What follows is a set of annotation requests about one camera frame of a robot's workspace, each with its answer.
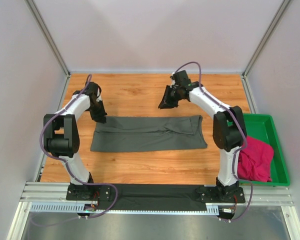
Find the grey t-shirt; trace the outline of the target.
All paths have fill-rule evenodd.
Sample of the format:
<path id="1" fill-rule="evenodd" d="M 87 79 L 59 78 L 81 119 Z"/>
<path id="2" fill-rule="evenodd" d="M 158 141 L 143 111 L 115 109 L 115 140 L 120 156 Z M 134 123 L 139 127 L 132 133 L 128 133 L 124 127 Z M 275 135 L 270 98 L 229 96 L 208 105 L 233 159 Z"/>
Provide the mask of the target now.
<path id="1" fill-rule="evenodd" d="M 206 149 L 201 115 L 109 116 L 97 123 L 90 150 L 103 153 Z"/>

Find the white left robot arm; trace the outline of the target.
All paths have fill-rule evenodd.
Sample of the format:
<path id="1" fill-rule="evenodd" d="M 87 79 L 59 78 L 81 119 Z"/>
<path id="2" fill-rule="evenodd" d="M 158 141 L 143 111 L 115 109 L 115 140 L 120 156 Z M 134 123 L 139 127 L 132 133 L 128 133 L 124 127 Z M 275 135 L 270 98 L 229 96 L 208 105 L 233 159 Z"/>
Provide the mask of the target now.
<path id="1" fill-rule="evenodd" d="M 96 123 L 105 124 L 107 113 L 101 97 L 102 89 L 95 82 L 88 82 L 82 90 L 73 93 L 70 101 L 56 113 L 43 117 L 39 143 L 49 158 L 61 161 L 70 176 L 70 183 L 79 186 L 77 194 L 89 201 L 95 196 L 91 173 L 84 166 L 80 154 L 80 136 L 77 120 L 89 112 Z"/>

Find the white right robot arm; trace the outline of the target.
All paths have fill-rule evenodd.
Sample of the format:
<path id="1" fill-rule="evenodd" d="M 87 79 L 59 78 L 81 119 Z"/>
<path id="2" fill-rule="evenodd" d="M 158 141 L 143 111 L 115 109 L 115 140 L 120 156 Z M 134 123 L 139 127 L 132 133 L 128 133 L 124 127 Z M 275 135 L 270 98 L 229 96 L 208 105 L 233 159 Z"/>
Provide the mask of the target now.
<path id="1" fill-rule="evenodd" d="M 212 137 L 220 153 L 215 196 L 219 201 L 226 202 L 239 187 L 236 164 L 240 150 L 247 145 L 242 109 L 223 103 L 208 92 L 200 81 L 191 82 L 185 70 L 172 73 L 170 78 L 172 83 L 166 86 L 158 108 L 176 108 L 180 100 L 188 100 L 212 118 Z"/>

